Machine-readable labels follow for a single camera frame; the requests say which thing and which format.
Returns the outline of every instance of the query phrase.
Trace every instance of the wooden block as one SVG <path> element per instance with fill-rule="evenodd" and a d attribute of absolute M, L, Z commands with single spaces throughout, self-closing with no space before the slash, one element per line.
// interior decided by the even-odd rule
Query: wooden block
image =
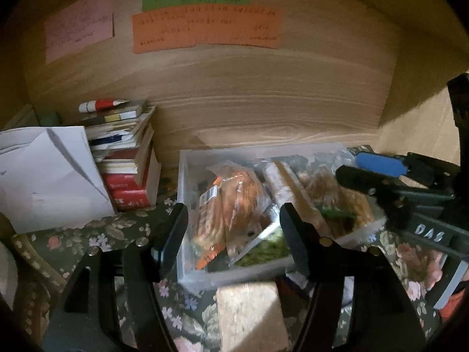
<path fill-rule="evenodd" d="M 288 347 L 275 283 L 219 288 L 217 308 L 221 352 L 275 352 Z"/>

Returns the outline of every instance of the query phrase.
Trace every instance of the blue handle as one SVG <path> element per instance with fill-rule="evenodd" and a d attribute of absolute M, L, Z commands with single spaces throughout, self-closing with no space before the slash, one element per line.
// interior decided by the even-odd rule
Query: blue handle
<path fill-rule="evenodd" d="M 381 173 L 391 177 L 399 177 L 407 173 L 407 167 L 397 158 L 377 153 L 360 152 L 355 157 L 357 166 L 367 171 Z"/>

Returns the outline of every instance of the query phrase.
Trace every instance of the green vegetable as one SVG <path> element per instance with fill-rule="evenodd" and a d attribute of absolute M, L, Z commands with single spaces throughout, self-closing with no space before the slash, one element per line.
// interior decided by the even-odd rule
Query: green vegetable
<path fill-rule="evenodd" d="M 256 245 L 244 257 L 242 257 L 234 265 L 246 267 L 267 263 L 272 260 L 288 257 L 290 248 L 283 236 L 282 228 L 275 229 L 266 239 Z"/>
<path fill-rule="evenodd" d="M 317 206 L 316 208 L 321 212 L 324 218 L 352 218 L 355 220 L 356 217 L 351 211 L 336 207 Z"/>

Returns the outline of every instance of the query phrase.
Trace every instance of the white envelope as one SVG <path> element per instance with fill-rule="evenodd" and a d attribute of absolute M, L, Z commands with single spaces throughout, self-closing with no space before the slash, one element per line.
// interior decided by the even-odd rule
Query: white envelope
<path fill-rule="evenodd" d="M 0 210 L 17 233 L 83 227 L 115 214 L 83 127 L 18 130 L 23 135 L 0 133 Z"/>

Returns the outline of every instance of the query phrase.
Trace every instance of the barcode label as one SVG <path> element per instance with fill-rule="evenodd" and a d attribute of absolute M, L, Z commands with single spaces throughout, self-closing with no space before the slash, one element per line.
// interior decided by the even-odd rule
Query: barcode label
<path fill-rule="evenodd" d="M 218 186 L 214 185 L 203 195 L 200 196 L 199 207 L 203 207 L 211 198 L 216 197 L 218 194 Z"/>

